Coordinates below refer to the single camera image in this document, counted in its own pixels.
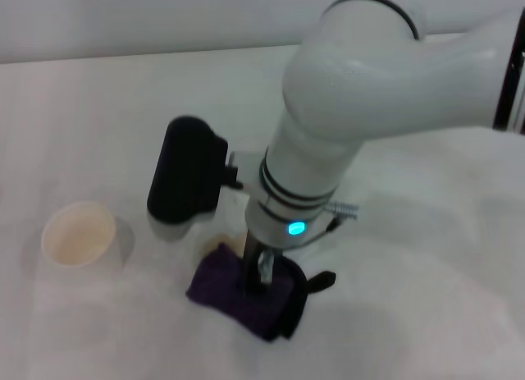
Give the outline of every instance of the blue led light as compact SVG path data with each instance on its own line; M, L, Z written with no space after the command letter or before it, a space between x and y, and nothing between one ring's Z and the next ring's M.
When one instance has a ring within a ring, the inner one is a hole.
M306 224L303 222L292 222L288 225L288 233L290 235L300 235L306 230Z

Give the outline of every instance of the white wall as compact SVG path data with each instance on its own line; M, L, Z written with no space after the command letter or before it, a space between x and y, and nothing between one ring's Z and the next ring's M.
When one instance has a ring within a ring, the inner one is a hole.
M0 62L298 43L331 1L0 0ZM452 29L454 14L477 20L525 5L423 1L433 32Z

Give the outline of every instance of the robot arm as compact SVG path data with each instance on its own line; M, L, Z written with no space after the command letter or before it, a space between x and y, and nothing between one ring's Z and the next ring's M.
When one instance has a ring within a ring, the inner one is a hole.
M306 37L261 161L263 199L246 209L246 255L308 241L366 140L459 126L525 132L523 10L434 44L421 42L422 18L413 0L338 0Z

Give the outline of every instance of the paper cup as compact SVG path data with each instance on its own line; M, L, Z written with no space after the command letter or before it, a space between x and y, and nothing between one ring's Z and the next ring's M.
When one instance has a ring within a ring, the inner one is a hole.
M68 268L93 263L111 245L115 220L106 206L76 202L55 213L43 230L42 251L47 259Z

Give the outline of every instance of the purple cloth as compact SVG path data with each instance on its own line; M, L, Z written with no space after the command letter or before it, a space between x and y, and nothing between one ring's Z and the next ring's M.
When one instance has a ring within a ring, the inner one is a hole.
M190 300L217 309L254 334L266 338L280 318L294 281L274 272L272 284L262 295L243 295L239 288L241 260L225 245L206 256L186 291Z

